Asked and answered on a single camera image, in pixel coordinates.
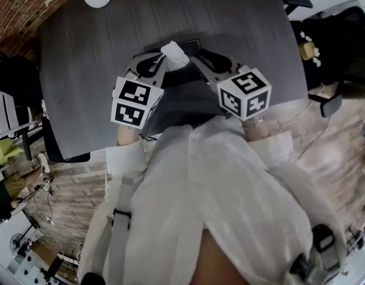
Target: shoe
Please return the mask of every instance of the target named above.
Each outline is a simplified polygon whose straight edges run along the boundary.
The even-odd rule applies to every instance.
[[[39,153],[39,155],[37,157],[40,160],[42,171],[44,173],[49,173],[51,171],[51,168],[49,168],[48,159],[46,158],[45,154]]]

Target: wooden floor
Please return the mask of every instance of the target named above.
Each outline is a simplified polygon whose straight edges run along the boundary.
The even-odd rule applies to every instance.
[[[330,119],[321,117],[318,103],[312,102],[309,106],[307,100],[274,106],[263,115],[263,126],[270,134],[275,134],[304,110],[283,129],[290,130],[294,138],[296,153],[292,160],[314,177],[347,228],[356,223],[364,204],[364,200],[355,199],[354,194],[365,167],[365,139],[361,135],[365,100],[344,100],[342,108]],[[308,148],[320,134],[321,137]],[[34,155],[45,151],[43,141],[38,141],[31,149]],[[21,174],[27,173],[31,166],[24,154],[12,159],[11,164],[11,172],[19,170]],[[51,163],[55,179],[52,183],[54,195],[49,197],[49,202],[55,226],[45,222],[45,216],[50,217],[52,213],[43,191],[26,209],[41,225],[43,242],[60,253],[71,256],[73,252],[75,256],[95,208],[103,201],[105,169],[104,151],[93,153],[87,163]]]

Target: white jacket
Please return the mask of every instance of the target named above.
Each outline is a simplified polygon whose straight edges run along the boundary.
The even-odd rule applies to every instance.
[[[108,173],[141,182],[132,201],[124,284],[189,284],[203,229],[250,285],[293,284],[286,272],[299,254],[309,256],[314,225],[326,224],[337,240],[345,239],[310,176],[288,161],[291,151],[289,132],[247,143],[240,122],[223,117],[196,129],[167,129],[148,163],[141,141],[107,148]],[[80,280],[119,189],[120,182],[108,183],[92,218]]]

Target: chair backrest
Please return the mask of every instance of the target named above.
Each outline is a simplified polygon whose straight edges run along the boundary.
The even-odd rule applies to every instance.
[[[27,111],[30,120],[30,111],[29,109],[27,109]],[[25,124],[19,124],[14,98],[11,95],[0,92],[0,137],[5,137],[26,128],[27,126],[30,126],[30,124],[30,121]]]

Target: black clip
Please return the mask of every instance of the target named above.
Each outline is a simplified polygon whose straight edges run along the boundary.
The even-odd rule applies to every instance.
[[[131,218],[132,218],[132,214],[131,212],[125,212],[125,211],[121,211],[121,210],[118,210],[118,209],[114,209],[114,215],[116,215],[116,213],[118,214],[122,214],[123,216],[127,216],[128,217],[128,228],[127,230],[130,229],[130,224],[131,224]]]

